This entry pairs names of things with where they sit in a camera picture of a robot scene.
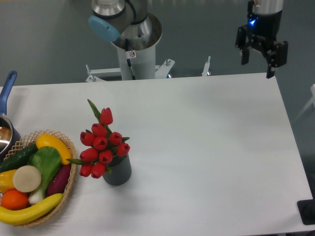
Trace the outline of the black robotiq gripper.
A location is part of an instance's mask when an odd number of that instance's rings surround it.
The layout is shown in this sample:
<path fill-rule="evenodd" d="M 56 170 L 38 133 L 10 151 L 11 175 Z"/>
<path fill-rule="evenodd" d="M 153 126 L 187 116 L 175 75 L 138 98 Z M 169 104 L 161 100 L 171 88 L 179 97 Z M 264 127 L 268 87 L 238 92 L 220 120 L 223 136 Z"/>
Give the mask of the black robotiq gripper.
<path fill-rule="evenodd" d="M 276 41 L 283 4 L 282 0 L 248 1 L 247 25 L 243 25 L 237 30 L 235 47 L 240 50 L 241 65 L 249 62 L 251 47 L 259 50 L 260 46 L 261 50 L 270 50 L 267 53 L 267 79 L 275 75 L 276 68 L 287 62 L 288 42 Z"/>

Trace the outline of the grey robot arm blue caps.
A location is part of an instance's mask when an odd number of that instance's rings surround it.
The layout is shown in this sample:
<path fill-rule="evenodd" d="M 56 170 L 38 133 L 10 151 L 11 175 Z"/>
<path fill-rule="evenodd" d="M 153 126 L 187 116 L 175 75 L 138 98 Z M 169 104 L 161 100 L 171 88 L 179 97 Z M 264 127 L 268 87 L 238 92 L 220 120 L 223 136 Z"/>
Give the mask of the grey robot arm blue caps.
<path fill-rule="evenodd" d="M 278 41 L 282 0 L 250 0 L 247 23 L 237 30 L 235 46 L 240 50 L 241 64 L 249 62 L 250 50 L 266 59 L 267 78 L 287 62 L 288 42 Z M 161 39 L 160 21 L 148 12 L 145 0 L 94 0 L 93 15 L 88 23 L 102 40 L 117 49 L 123 80 L 168 78 L 175 62 L 167 59 L 156 65 L 156 45 Z"/>

